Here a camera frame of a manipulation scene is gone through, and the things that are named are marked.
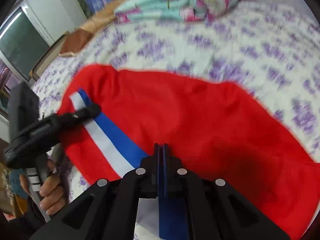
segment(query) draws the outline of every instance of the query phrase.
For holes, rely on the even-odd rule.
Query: white wall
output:
[[[10,142],[9,121],[0,115],[0,138],[7,143]]]
[[[56,41],[86,21],[76,0],[27,0],[41,24]]]

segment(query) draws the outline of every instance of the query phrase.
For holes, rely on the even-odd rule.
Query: metal screw head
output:
[[[226,184],[226,182],[223,179],[216,179],[216,185],[222,187]]]
[[[181,169],[178,169],[178,170],[177,170],[177,173],[178,173],[179,175],[186,175],[186,174],[187,174],[187,170],[184,169],[184,168],[181,168]]]
[[[137,168],[136,169],[136,173],[138,175],[142,175],[142,174],[145,174],[146,173],[146,170],[144,168]]]
[[[97,184],[99,187],[103,187],[108,184],[108,181],[106,179],[99,179]]]

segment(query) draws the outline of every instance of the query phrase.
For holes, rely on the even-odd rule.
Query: white bedsheet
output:
[[[90,63],[233,81],[319,162],[319,43],[319,26],[291,8],[244,1],[213,23],[111,25],[76,57],[56,58],[33,90],[40,98],[40,114],[47,116],[59,108],[72,76]],[[60,169],[72,201],[89,185],[67,161]]]

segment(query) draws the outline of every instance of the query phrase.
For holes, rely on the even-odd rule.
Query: finger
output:
[[[59,198],[59,200],[54,203],[50,208],[47,209],[46,213],[48,215],[53,215],[57,213],[63,206],[67,204],[67,200],[65,197]]]
[[[57,187],[59,183],[60,183],[60,178],[58,174],[52,174],[42,184],[39,194],[42,197],[46,197],[47,195],[49,195],[51,191],[53,191]]]
[[[53,171],[54,171],[54,168],[56,167],[54,161],[51,160],[51,159],[48,159],[47,165],[48,165],[49,171],[50,171],[50,172],[53,172]]]
[[[40,207],[43,210],[47,210],[49,207],[54,205],[62,196],[64,195],[64,190],[61,186],[57,186],[53,191],[50,192],[43,200],[40,202]]]
[[[19,175],[19,179],[20,179],[20,185],[22,187],[22,189],[30,195],[30,191],[29,191],[29,181],[26,178],[26,176],[24,174],[20,174]]]

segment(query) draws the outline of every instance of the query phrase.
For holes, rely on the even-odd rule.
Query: purple patterned bedsheet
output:
[[[60,105],[71,78],[90,63],[232,81],[285,125],[320,161],[320,28],[287,6],[240,2],[209,23],[151,20],[111,25],[75,57],[57,57],[33,90],[40,114]],[[67,161],[69,200],[88,183]]]

